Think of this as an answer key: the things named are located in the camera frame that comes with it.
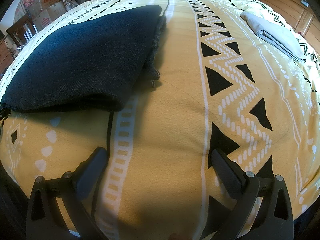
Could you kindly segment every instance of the white wall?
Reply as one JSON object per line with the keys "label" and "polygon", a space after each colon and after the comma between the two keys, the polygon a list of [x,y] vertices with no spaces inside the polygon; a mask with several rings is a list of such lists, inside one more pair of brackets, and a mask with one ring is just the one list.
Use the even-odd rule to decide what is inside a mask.
{"label": "white wall", "polygon": [[5,30],[13,24],[14,14],[20,0],[14,0],[0,22],[0,30],[6,34]]}

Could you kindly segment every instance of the wooden headboard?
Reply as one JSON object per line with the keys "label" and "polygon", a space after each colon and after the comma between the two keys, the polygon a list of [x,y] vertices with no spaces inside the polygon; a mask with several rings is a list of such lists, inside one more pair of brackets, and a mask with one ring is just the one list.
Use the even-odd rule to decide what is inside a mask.
{"label": "wooden headboard", "polygon": [[301,0],[260,0],[281,14],[296,33],[302,36],[320,55],[320,22],[310,7]]}

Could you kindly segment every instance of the wooden chair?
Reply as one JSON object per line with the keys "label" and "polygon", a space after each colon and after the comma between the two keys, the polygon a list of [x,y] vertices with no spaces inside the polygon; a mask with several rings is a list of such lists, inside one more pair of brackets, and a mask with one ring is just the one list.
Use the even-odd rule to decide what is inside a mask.
{"label": "wooden chair", "polygon": [[33,27],[33,22],[27,14],[25,14],[20,20],[18,20],[15,24],[13,24],[9,29],[6,30],[6,32],[12,38],[14,43],[17,45],[17,47],[19,47],[21,44],[16,39],[15,35],[19,37],[19,39],[23,42],[23,44],[27,43],[27,40],[24,36],[24,34],[27,31],[25,30],[24,25],[27,25],[27,27],[30,29],[33,36],[36,35],[36,30]]}

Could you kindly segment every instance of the metal screw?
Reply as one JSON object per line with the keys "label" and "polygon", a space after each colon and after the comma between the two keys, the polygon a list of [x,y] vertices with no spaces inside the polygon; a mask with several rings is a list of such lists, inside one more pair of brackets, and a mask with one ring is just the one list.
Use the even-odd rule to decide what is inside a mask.
{"label": "metal screw", "polygon": [[254,173],[252,171],[247,171],[245,173],[249,178],[253,178],[254,177]]}
{"label": "metal screw", "polygon": [[38,183],[41,182],[43,178],[44,177],[42,177],[42,176],[36,177],[36,182],[38,182]]}
{"label": "metal screw", "polygon": [[277,175],[276,179],[279,180],[279,181],[283,181],[283,177],[281,175]]}
{"label": "metal screw", "polygon": [[67,171],[65,174],[63,174],[63,177],[65,178],[65,179],[68,179],[68,178],[70,178],[72,176],[72,172],[71,171]]}

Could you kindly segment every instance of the white box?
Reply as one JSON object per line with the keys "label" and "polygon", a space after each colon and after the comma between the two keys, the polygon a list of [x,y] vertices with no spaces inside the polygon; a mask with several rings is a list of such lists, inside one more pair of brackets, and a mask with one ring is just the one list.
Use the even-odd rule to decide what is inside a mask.
{"label": "white box", "polygon": [[38,32],[67,12],[63,1],[57,2],[41,12],[34,20]]}

